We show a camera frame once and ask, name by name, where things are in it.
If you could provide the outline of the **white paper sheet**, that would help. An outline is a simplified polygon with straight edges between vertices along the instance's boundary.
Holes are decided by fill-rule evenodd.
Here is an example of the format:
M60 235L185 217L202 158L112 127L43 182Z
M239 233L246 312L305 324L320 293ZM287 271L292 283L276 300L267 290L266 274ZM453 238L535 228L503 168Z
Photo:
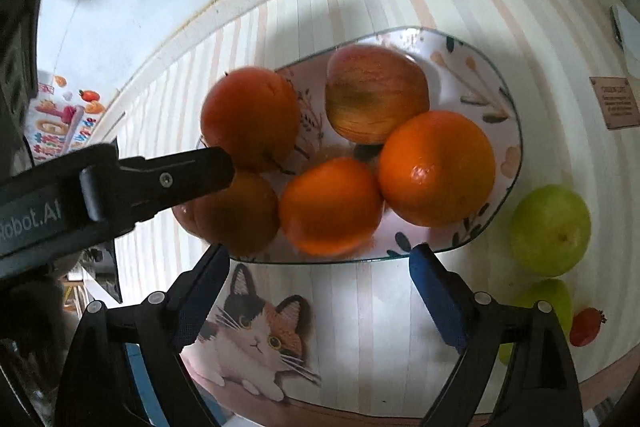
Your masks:
M611 8L614 35L623 49L628 74L640 79L640 23L623 5Z

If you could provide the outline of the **dark red orange fruit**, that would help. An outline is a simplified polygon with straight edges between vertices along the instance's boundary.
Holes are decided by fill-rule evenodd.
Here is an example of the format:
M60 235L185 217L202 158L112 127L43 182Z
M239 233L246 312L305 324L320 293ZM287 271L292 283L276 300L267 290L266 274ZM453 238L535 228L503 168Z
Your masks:
M277 193L262 176L246 171L237 171L225 190L171 210L187 232L235 256L260 253L280 229Z

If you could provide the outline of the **red yellow apple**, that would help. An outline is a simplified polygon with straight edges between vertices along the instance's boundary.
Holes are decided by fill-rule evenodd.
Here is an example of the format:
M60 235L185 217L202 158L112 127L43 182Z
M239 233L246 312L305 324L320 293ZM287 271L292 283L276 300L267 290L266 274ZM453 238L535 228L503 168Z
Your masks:
M373 44L350 44L326 65L326 118L359 145L378 145L406 121L430 109L428 83L416 61Z

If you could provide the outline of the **floral oval ceramic plate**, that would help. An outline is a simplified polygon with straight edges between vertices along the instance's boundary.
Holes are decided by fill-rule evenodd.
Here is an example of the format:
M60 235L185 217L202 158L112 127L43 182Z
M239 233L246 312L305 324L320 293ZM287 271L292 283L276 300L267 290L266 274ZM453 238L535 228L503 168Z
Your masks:
M337 134L326 118L326 65L331 55L350 44L373 44L398 51L416 61L427 78L430 110L458 113L482 129L494 150L496 179L487 202L453 225L420 227L402 219L387 206L380 225L367 243L335 257L309 256L296 249L284 236L281 225L277 236L260 253L231 256L248 262L345 262L352 259L386 259L407 256L420 243L436 253L453 251L469 244L495 218L512 191L522 160L522 126L506 82L479 50L466 43L427 28L401 28L349 42L303 58L279 70L297 93L300 127L293 152L281 170L257 173L277 193L292 179L322 162L337 157L354 158L378 179L378 158L385 144L359 145Z

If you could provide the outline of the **green apple small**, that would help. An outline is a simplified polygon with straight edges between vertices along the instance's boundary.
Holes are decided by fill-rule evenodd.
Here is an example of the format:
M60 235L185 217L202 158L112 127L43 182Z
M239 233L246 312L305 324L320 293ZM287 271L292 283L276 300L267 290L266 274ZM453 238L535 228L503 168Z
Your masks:
M526 286L509 303L510 308L532 309L538 301L545 301L552 306L558 318L565 340L570 337L570 326L573 320L573 301L570 291L559 279L547 279ZM509 328L513 324L518 325L518 312L506 312L503 323ZM512 355L513 343L501 343L498 358L504 365L508 366Z

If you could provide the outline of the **large orange top left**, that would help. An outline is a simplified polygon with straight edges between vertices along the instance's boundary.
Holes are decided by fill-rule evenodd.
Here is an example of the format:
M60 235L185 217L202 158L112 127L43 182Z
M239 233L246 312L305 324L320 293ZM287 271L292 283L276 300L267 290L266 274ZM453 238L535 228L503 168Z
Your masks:
M220 78L201 109L201 134L223 148L236 168L281 170L294 150L300 107L292 84L261 67L242 67Z

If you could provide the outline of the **small red tomato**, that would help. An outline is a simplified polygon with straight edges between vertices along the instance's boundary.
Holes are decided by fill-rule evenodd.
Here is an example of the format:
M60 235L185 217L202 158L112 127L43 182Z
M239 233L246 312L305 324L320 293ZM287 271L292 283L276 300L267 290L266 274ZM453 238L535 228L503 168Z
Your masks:
M600 333L601 326L606 322L602 310L586 308L574 316L570 329L570 344L574 347L585 347L592 343Z

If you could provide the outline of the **green apple large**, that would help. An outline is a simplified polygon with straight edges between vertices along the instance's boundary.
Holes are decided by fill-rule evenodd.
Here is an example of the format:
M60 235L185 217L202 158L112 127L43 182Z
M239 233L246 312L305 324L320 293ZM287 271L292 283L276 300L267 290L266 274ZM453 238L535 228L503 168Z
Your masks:
M582 260L591 237L590 211L569 188L548 184L515 207L509 239L513 259L537 277L559 277Z

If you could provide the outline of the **colourful fruit wall sticker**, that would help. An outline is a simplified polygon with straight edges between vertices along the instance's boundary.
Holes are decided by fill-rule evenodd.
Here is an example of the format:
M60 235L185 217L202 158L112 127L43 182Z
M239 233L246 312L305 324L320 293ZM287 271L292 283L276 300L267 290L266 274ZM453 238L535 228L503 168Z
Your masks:
M25 132L35 164L84 148L102 118L105 98L80 89L60 75L38 72L38 91L30 102Z

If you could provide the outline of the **orange front middle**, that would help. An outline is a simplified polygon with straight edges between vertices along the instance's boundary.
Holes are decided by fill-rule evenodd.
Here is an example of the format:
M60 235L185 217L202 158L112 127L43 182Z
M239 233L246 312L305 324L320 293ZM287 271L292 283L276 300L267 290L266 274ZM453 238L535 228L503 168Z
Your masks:
M279 204L284 236L302 253L316 257L341 256L367 243L383 212L378 179L350 157L333 158L296 176Z

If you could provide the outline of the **orange right side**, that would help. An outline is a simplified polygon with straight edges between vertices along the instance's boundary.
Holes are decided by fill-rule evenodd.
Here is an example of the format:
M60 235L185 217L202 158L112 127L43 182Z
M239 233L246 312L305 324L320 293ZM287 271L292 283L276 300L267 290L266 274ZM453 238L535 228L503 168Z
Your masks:
M420 227L444 227L480 210L494 188L496 160L472 120L430 110L393 131L378 158L387 206Z

